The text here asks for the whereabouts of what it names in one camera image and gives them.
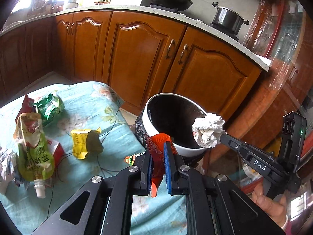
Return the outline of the person's right hand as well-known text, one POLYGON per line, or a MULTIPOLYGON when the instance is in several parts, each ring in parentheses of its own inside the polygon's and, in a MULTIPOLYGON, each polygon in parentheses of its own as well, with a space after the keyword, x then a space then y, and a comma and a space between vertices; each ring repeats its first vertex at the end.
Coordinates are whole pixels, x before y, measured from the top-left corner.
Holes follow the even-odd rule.
POLYGON ((288 225, 287 202, 283 195, 279 202, 275 202, 264 194, 263 184, 256 185, 251 199, 284 231, 288 225))

